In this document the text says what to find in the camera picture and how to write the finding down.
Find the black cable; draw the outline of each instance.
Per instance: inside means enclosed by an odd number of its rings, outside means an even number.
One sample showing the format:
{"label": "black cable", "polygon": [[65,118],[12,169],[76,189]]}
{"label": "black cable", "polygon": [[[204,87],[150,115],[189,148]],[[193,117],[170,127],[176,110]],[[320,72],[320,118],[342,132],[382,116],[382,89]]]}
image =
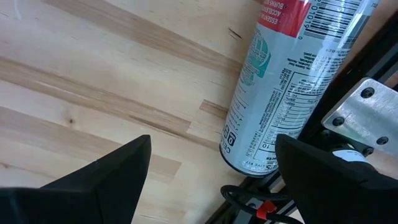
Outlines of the black cable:
{"label": "black cable", "polygon": [[[253,192],[250,190],[246,190],[241,187],[233,186],[233,185],[222,186],[221,194],[223,195],[225,200],[227,202],[229,202],[232,206],[237,207],[240,210],[247,212],[248,214],[255,216],[255,217],[257,216],[257,210],[255,208],[245,205],[244,203],[240,202],[238,199],[236,199],[231,194],[235,194],[235,196],[245,195],[248,197],[257,198],[259,200],[270,200],[270,201],[289,200],[290,199],[290,197],[287,194],[281,194],[281,193],[264,194],[261,192]],[[302,224],[302,222],[300,222],[292,217],[288,217],[285,215],[279,215],[279,214],[275,214],[275,213],[267,214],[267,220],[270,220],[273,222],[286,223],[286,224]]]}

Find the wooden table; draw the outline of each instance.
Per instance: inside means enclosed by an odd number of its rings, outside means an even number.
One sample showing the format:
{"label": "wooden table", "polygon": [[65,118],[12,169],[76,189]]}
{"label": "wooden table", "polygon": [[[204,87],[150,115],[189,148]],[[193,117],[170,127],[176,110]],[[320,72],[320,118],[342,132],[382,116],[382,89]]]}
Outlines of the wooden table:
{"label": "wooden table", "polygon": [[[40,187],[150,134],[135,223],[203,223],[244,179],[218,141],[260,4],[1,1],[0,186]],[[382,1],[352,55],[397,8]]]}

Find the can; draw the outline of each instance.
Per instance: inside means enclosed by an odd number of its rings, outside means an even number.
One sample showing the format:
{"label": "can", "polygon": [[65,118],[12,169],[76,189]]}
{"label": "can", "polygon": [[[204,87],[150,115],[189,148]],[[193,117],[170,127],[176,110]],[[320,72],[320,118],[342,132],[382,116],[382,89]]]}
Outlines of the can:
{"label": "can", "polygon": [[379,0],[265,0],[223,129],[224,160],[262,177],[297,138]]}

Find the bolt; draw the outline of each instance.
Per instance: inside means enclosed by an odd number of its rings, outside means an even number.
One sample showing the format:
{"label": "bolt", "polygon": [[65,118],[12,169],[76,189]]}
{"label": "bolt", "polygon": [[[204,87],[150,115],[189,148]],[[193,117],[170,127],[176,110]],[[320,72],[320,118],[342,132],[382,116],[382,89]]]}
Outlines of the bolt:
{"label": "bolt", "polygon": [[335,118],[335,119],[333,119],[333,121],[331,123],[336,127],[340,126],[340,125],[344,124],[344,118],[342,118],[342,117]]}
{"label": "bolt", "polygon": [[329,130],[323,130],[323,131],[322,131],[322,134],[323,134],[324,137],[327,138],[327,137],[330,136],[330,131],[329,131]]}
{"label": "bolt", "polygon": [[380,137],[377,141],[376,141],[376,143],[377,144],[379,144],[379,145],[384,145],[384,144],[387,144],[387,142],[388,142],[388,138],[387,137]]}
{"label": "bolt", "polygon": [[373,94],[374,94],[374,88],[367,87],[366,89],[364,89],[362,91],[361,96],[362,96],[362,98],[366,99],[366,98],[373,96]]}
{"label": "bolt", "polygon": [[371,155],[374,152],[374,149],[372,147],[367,147],[366,149],[363,150],[363,155],[368,156]]}

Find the metal plate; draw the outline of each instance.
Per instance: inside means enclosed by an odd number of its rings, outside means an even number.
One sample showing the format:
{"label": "metal plate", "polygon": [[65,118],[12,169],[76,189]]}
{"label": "metal plate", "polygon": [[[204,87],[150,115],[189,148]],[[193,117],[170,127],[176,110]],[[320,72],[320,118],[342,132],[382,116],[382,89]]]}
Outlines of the metal plate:
{"label": "metal plate", "polygon": [[398,93],[371,78],[364,78],[326,114],[322,125],[375,149],[398,155]]}

